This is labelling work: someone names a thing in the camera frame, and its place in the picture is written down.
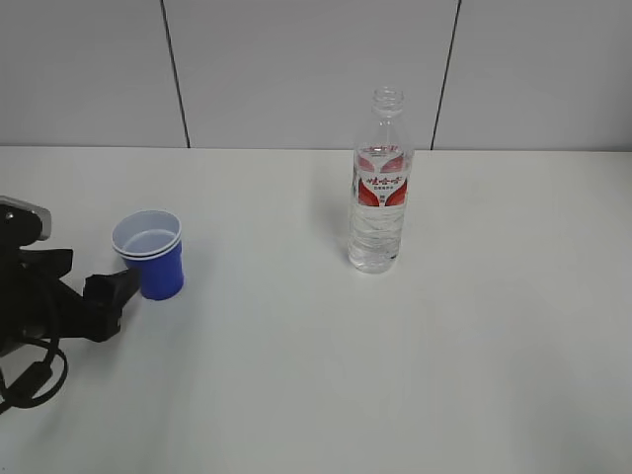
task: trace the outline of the white wall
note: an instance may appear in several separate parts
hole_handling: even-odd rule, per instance
[[[3,0],[0,144],[184,146],[158,0]]]
[[[428,148],[456,0],[165,0],[195,147]],[[632,1],[463,0],[437,148],[632,149]],[[159,0],[5,0],[0,145],[186,146]]]
[[[430,146],[453,0],[166,5],[192,146],[349,148],[384,84]]]
[[[437,148],[632,149],[632,1],[463,0]]]

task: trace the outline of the bottle label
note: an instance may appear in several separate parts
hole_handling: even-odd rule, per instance
[[[354,166],[353,195],[357,202],[373,207],[390,207],[406,203],[407,170],[399,173],[375,173]]]

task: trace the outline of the blue plastic cup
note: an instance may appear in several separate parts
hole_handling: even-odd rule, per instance
[[[128,268],[140,270],[140,293],[157,301],[175,296],[185,284],[182,224],[165,210],[141,210],[112,233],[115,251]]]

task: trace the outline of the water bottle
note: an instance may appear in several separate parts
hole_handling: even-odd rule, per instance
[[[355,141],[349,259],[368,274],[386,272],[399,254],[415,154],[403,104],[402,91],[377,89],[370,122]]]

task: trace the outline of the cup rim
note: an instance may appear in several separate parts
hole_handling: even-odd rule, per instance
[[[161,248],[159,248],[157,250],[153,250],[151,252],[126,252],[121,247],[119,247],[117,245],[117,243],[115,242],[115,232],[116,232],[116,230],[119,228],[120,225],[122,225],[127,220],[130,220],[131,218],[137,216],[138,214],[144,214],[144,213],[149,213],[149,212],[161,212],[163,214],[168,214],[169,216],[174,217],[176,219],[176,221],[178,222],[178,232],[176,233],[174,238],[168,244],[162,246]],[[181,242],[181,240],[182,240],[182,222],[180,221],[180,218],[178,218],[178,216],[176,214],[174,214],[173,212],[169,212],[168,210],[165,210],[165,209],[142,209],[142,210],[139,210],[139,211],[135,212],[134,214],[130,214],[127,217],[124,217],[117,225],[115,225],[115,228],[112,231],[111,240],[112,240],[112,247],[115,249],[115,252],[117,252],[122,257],[125,257],[126,259],[129,259],[129,260],[152,260],[152,259],[157,258],[157,257],[162,257],[163,254],[169,253],[173,248],[175,248]]]
[[[134,262],[148,262],[150,260],[156,260],[156,259],[160,259],[161,257],[164,257],[165,255],[171,253],[176,247],[178,247],[178,245],[182,242],[181,239],[178,239],[176,241],[174,241],[173,245],[171,247],[169,247],[168,249],[163,250],[162,252],[158,253],[158,254],[151,254],[151,255],[146,255],[144,257],[133,257],[130,256],[128,254],[122,254],[119,253],[118,254],[125,260],[132,260]]]

